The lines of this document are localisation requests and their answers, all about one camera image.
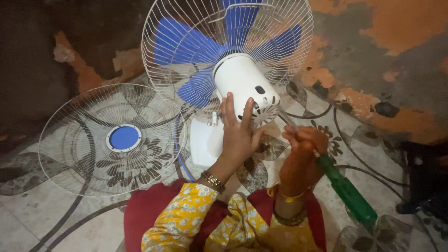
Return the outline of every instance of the blue fan blade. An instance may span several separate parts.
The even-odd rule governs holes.
[[[210,66],[193,74],[190,80],[177,91],[179,97],[198,108],[207,106],[216,88],[213,80],[213,68],[214,66]]]
[[[215,62],[224,50],[200,31],[170,17],[160,19],[154,47],[159,65]]]
[[[269,40],[252,50],[249,54],[255,61],[279,60],[291,55],[300,42],[302,26],[296,25],[289,28],[279,36]]]
[[[231,4],[261,3],[262,0],[222,0],[224,9]],[[233,7],[224,18],[230,49],[242,50],[246,37],[257,17],[258,7]]]

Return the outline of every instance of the table fan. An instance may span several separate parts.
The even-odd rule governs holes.
[[[184,123],[177,107],[147,86],[98,87],[51,116],[39,139],[39,162],[48,178],[69,192],[124,194],[161,178],[184,146]],[[54,164],[43,163],[42,155]]]
[[[274,119],[273,86],[295,74],[311,44],[306,0],[156,0],[142,34],[142,57],[153,88],[183,109],[194,109],[192,161],[204,168],[222,151],[220,102],[233,93],[239,121],[254,99],[254,127]]]

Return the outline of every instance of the fan motor housing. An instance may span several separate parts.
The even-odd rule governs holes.
[[[213,76],[220,100],[228,92],[233,93],[239,122],[249,97],[254,99],[252,119],[255,127],[263,126],[277,116],[280,96],[248,54],[233,53],[224,57],[213,69]]]

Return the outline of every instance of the person's left hand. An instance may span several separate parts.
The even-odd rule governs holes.
[[[251,121],[254,99],[250,97],[244,108],[241,123],[238,122],[233,106],[233,94],[222,99],[221,115],[224,123],[223,151],[220,158],[234,169],[238,168],[257,150],[263,130],[253,131]]]

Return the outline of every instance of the fan guard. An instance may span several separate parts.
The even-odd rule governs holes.
[[[185,145],[184,124],[177,106],[149,87],[98,87],[51,116],[39,139],[39,161],[51,181],[77,195],[127,193],[161,178]],[[42,154],[63,171],[50,177]]]
[[[224,4],[235,7],[224,8]],[[232,11],[252,13],[252,16],[240,16],[234,21],[238,16],[228,19],[229,15],[235,15]],[[251,18],[253,24],[248,26],[247,20]],[[167,26],[167,19],[178,24]],[[295,27],[300,27],[301,34],[294,53],[278,58],[274,54],[284,50],[282,46],[288,42],[275,39]],[[201,72],[194,81],[214,87],[214,65],[226,55],[243,52],[254,58],[272,85],[285,85],[305,61],[312,35],[312,12],[306,0],[156,0],[142,34],[142,57],[153,88],[164,99],[193,107],[204,117],[210,117],[220,107],[215,92],[206,106],[186,103],[178,95],[182,85],[195,78],[195,73]]]

